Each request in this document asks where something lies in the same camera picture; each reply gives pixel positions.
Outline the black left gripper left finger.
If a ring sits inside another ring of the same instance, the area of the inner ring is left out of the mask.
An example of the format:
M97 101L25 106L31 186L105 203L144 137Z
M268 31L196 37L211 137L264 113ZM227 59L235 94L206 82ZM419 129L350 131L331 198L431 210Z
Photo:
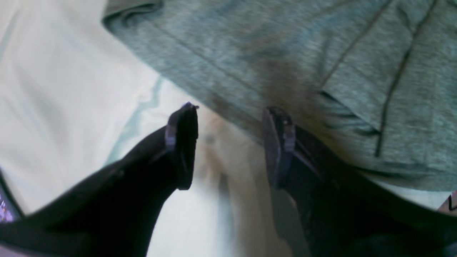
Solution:
M25 215L1 174L2 257L145 257L163 204L193 179L198 106L38 211Z

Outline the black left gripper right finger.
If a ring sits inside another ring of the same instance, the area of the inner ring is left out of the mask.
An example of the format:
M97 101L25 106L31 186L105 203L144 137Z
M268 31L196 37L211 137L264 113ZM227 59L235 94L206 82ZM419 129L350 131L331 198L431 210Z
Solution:
M455 257L456 216L365 178L279 107L262 114L271 186L297 206L314 257Z

